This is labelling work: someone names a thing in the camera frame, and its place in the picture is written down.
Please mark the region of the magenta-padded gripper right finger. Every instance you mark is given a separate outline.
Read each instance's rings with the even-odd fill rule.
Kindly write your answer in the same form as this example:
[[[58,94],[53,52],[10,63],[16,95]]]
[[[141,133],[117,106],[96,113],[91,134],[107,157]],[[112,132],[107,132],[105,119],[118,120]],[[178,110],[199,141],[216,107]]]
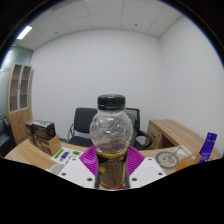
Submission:
[[[153,157],[144,157],[133,147],[128,148],[126,156],[126,188],[140,188],[166,176]]]

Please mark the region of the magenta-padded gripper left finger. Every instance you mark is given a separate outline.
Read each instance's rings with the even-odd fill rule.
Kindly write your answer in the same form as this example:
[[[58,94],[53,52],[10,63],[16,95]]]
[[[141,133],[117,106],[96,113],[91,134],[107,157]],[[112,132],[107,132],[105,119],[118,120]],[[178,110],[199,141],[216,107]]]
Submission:
[[[92,146],[80,157],[71,159],[60,171],[59,177],[84,188],[98,188],[98,158],[95,147]]]

